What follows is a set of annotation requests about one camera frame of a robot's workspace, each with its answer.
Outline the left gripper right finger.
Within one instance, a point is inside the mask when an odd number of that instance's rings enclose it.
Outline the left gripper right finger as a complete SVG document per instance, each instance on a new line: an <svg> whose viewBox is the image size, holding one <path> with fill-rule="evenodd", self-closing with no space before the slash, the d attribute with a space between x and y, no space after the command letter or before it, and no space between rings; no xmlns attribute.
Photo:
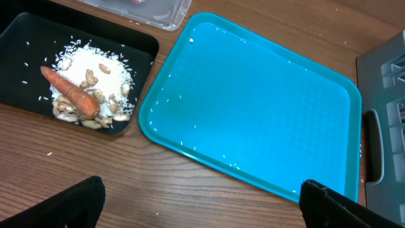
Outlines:
<svg viewBox="0 0 405 228"><path fill-rule="evenodd" d="M401 228L312 179L301 185L299 208L307 228Z"/></svg>

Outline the pile of peanuts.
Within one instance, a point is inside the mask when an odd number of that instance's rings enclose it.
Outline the pile of peanuts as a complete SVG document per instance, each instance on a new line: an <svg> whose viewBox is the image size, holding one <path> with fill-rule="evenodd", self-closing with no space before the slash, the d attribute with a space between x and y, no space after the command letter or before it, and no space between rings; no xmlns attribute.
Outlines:
<svg viewBox="0 0 405 228"><path fill-rule="evenodd" d="M58 120L91 129L111 129L113 122L130 120L134 106L129 95L135 84L120 62L71 57L54 68L42 66L40 72L51 85Z"/></svg>

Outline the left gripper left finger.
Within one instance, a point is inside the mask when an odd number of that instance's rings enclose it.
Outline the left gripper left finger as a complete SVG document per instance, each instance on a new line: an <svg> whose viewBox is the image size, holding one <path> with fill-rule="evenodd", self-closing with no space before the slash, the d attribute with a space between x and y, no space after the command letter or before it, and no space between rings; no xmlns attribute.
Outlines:
<svg viewBox="0 0 405 228"><path fill-rule="evenodd" d="M95 228L105 201L104 183L95 175L2 220L1 227Z"/></svg>

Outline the orange carrot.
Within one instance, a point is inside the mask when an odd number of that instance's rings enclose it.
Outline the orange carrot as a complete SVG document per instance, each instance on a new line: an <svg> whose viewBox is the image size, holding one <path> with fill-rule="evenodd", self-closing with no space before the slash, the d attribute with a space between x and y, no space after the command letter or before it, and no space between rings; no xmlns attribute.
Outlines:
<svg viewBox="0 0 405 228"><path fill-rule="evenodd" d="M72 84L49 67L41 66L40 71L46 80L86 117L93 118L100 113L99 103L89 93Z"/></svg>

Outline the pile of rice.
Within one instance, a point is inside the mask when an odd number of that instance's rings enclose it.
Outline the pile of rice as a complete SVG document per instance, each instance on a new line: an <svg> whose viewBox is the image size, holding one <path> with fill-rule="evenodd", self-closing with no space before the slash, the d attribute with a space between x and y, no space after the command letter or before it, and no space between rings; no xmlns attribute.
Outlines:
<svg viewBox="0 0 405 228"><path fill-rule="evenodd" d="M121 104L118 108L119 112L132 115L137 99L129 95L124 96L122 85L125 84L130 92L134 91L136 71L129 66L129 59L122 51L119 53L105 51L92 46L90 42L82 44L77 40L64 46L62 51L55 54L55 57L54 61L47 58L46 63L50 63L53 71L76 86L86 81L87 70L93 72L97 83L87 87L86 90L98 91L104 96L106 102L101 105L102 117L113 116L107 102L110 95L114 95L115 100Z"/></svg>

